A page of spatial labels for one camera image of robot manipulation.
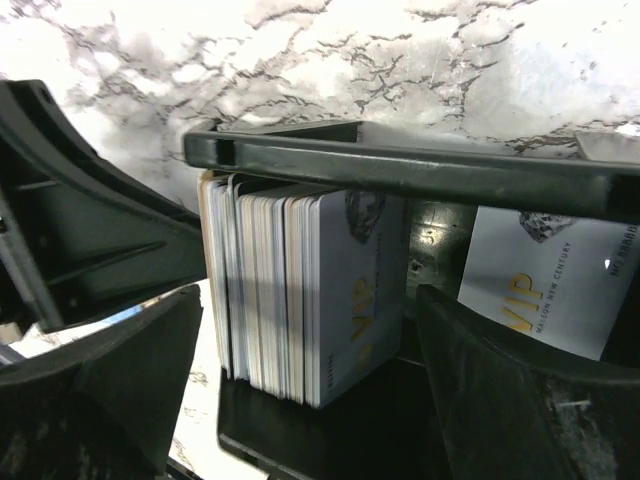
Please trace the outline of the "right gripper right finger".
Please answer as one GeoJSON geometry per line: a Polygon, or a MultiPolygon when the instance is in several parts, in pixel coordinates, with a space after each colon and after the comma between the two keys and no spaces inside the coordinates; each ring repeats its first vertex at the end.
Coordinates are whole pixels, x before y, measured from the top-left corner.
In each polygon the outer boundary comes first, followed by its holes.
{"type": "Polygon", "coordinates": [[[638,478],[638,370],[546,345],[430,285],[416,307],[454,478],[638,478]]]}

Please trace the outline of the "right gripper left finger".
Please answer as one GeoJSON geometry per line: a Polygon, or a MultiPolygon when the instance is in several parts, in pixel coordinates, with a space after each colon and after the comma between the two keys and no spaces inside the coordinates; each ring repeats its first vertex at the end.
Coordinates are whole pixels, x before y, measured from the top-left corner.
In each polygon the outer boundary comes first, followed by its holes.
{"type": "Polygon", "coordinates": [[[2,478],[162,478],[202,312],[193,284],[2,367],[2,478]]]}

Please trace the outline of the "white VIP card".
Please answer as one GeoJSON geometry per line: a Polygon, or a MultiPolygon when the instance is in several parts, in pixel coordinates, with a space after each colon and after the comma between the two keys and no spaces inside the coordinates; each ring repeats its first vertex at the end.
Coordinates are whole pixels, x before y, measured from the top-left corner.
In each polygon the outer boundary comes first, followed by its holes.
{"type": "Polygon", "coordinates": [[[639,228],[481,207],[457,299],[543,343],[598,360],[639,267],[639,228]]]}

